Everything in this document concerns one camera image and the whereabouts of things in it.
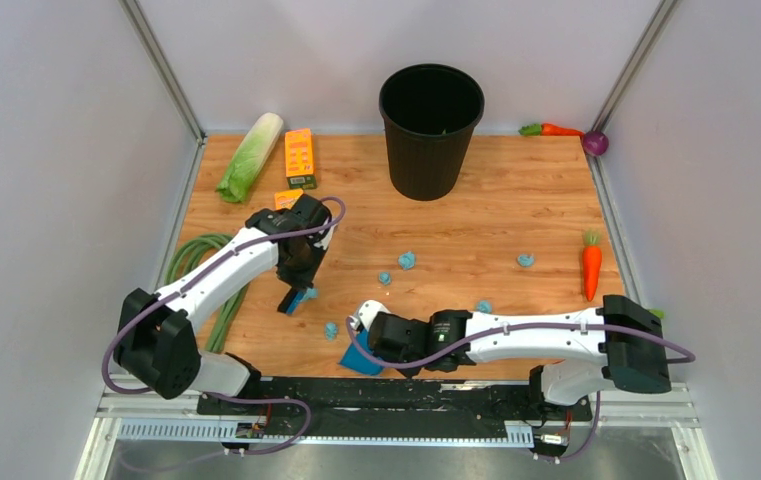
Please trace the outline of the blue hand brush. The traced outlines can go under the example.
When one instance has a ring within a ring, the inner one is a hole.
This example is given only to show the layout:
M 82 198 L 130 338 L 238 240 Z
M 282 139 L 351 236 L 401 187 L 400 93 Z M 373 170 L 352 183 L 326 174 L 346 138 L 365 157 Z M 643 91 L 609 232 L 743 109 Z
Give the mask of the blue hand brush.
M 295 309 L 303 302 L 318 297 L 316 288 L 296 289 L 291 288 L 279 303 L 277 311 L 285 315 L 292 315 Z

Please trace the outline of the blue dustpan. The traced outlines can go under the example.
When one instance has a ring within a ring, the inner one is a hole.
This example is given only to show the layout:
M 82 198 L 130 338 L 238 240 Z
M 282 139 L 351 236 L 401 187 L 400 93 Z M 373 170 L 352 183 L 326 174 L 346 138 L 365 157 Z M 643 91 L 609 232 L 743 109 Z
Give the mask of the blue dustpan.
M 369 351 L 367 343 L 368 332 L 366 330 L 359 331 L 355 338 L 363 349 Z M 369 361 L 353 344 L 350 344 L 345 350 L 339 365 L 353 372 L 368 376 L 377 376 L 384 371 L 383 366 Z

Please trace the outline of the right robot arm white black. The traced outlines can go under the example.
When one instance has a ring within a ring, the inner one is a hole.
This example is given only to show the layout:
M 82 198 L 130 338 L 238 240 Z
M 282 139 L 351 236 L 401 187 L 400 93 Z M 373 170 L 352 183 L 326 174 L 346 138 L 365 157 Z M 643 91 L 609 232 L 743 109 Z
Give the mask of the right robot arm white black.
M 367 335 L 361 354 L 408 378 L 423 370 L 453 372 L 499 360 L 537 359 L 526 392 L 529 410 L 554 417 L 601 390 L 663 394 L 671 389 L 661 320 L 622 295 L 600 307 L 552 315 L 502 316 L 442 310 L 429 320 L 391 313 L 366 301 L 348 320 Z

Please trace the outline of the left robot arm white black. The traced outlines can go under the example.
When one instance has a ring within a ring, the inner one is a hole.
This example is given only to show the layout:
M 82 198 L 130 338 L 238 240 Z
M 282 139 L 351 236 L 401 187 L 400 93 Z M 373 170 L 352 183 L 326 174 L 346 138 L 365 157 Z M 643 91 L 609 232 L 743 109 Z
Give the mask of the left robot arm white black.
M 116 363 L 142 382 L 139 393 L 174 399 L 189 390 L 222 396 L 238 414 L 255 411 L 262 399 L 252 368 L 241 359 L 197 345 L 196 334 L 209 317 L 259 275 L 274 270 L 289 286 L 278 305 L 289 314 L 305 297 L 329 249 L 342 213 L 327 199 L 303 194 L 286 209 L 263 209 L 208 260 L 154 293 L 132 291 L 124 299 L 118 332 L 101 362 L 104 383 L 114 383 Z

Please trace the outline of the blue paper scrap lower left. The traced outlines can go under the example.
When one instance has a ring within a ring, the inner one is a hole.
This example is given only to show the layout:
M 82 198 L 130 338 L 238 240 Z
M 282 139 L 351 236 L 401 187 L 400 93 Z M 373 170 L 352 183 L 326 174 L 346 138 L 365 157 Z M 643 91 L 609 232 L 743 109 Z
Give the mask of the blue paper scrap lower left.
M 328 341 L 333 341 L 338 336 L 338 326 L 335 323 L 329 322 L 324 327 L 324 335 L 325 339 Z

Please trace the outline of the blue paper scrap upper centre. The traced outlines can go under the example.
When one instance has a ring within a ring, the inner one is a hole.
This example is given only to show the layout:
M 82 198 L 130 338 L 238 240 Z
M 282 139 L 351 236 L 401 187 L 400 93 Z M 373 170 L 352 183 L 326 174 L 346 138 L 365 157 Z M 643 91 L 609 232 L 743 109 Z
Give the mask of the blue paper scrap upper centre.
M 405 252 L 398 256 L 397 263 L 402 270 L 411 270 L 416 265 L 416 255 L 412 251 Z

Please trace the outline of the orange carton box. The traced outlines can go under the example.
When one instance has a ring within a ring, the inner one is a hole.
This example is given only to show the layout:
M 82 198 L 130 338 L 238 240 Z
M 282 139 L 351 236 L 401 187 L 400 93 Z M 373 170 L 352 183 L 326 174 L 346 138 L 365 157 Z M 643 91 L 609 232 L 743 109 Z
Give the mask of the orange carton box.
M 291 189 L 316 189 L 318 182 L 311 130 L 304 128 L 286 132 L 284 153 L 287 185 Z

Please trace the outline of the napa cabbage toy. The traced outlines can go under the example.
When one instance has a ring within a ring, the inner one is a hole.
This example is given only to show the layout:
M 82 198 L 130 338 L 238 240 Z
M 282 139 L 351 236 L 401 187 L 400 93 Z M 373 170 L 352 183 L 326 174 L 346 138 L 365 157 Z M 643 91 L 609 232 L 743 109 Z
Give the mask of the napa cabbage toy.
M 276 113 L 261 115 L 234 152 L 216 192 L 228 203 L 244 203 L 280 137 L 284 121 Z

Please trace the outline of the blue paper scrap far right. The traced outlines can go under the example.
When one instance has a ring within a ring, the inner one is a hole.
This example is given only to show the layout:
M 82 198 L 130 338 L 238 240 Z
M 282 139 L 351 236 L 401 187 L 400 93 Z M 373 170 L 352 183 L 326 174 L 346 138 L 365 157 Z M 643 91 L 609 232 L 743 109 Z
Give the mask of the blue paper scrap far right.
M 517 257 L 517 263 L 522 268 L 530 268 L 535 264 L 535 257 L 532 254 L 521 254 Z

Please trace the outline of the black plastic trash bin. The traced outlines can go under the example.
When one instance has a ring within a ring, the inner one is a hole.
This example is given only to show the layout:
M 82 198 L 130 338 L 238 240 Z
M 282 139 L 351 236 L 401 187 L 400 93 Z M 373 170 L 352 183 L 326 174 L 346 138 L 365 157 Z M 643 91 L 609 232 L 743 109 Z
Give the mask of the black plastic trash bin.
M 389 176 L 416 201 L 433 201 L 454 188 L 485 97 L 465 72 L 442 64 L 403 68 L 379 92 Z

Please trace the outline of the carrot toy right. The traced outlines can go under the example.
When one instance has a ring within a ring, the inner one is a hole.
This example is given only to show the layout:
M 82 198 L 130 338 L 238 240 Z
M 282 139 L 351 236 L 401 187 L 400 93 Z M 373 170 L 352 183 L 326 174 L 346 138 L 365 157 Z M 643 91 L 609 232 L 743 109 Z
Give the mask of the carrot toy right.
M 583 294 L 588 302 L 592 302 L 596 296 L 602 262 L 600 235 L 594 230 L 588 230 L 583 234 L 581 251 Z

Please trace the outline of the carrot toy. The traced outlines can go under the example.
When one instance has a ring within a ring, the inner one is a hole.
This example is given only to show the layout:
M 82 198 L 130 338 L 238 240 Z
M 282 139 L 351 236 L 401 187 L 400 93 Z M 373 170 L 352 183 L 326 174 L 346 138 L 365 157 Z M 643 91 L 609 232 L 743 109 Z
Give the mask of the carrot toy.
M 552 123 L 531 123 L 522 126 L 518 130 L 519 134 L 525 137 L 533 136 L 567 136 L 582 138 L 585 133 L 581 130 L 562 127 Z
M 583 234 L 581 251 L 583 294 L 588 302 L 592 302 L 596 296 L 602 262 L 600 235 L 594 230 L 588 230 Z

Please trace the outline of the carrot toy back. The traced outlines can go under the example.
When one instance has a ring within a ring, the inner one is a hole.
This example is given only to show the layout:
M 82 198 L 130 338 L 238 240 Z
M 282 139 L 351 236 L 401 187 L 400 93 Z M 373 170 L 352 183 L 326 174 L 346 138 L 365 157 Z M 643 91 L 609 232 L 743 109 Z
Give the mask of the carrot toy back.
M 525 137 L 533 136 L 567 136 L 582 138 L 585 133 L 581 130 L 562 127 L 552 123 L 531 123 L 522 126 L 518 130 L 519 134 Z

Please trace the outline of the purple onion toy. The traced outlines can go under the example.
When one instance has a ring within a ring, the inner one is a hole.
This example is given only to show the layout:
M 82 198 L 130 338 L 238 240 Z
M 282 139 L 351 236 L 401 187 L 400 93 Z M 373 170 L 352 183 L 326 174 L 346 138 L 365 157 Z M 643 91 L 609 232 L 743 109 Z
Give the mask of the purple onion toy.
M 589 131 L 581 139 L 584 152 L 592 156 L 601 156 L 610 146 L 609 138 L 601 131 Z

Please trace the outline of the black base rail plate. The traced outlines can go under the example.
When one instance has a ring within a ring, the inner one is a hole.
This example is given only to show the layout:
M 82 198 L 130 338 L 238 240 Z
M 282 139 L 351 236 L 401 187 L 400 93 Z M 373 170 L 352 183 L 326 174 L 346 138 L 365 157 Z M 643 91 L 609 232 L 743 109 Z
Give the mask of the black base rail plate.
M 519 381 L 271 377 L 241 395 L 305 402 L 310 436 L 491 439 L 508 421 L 542 427 L 592 418 L 588 398 L 552 406 Z

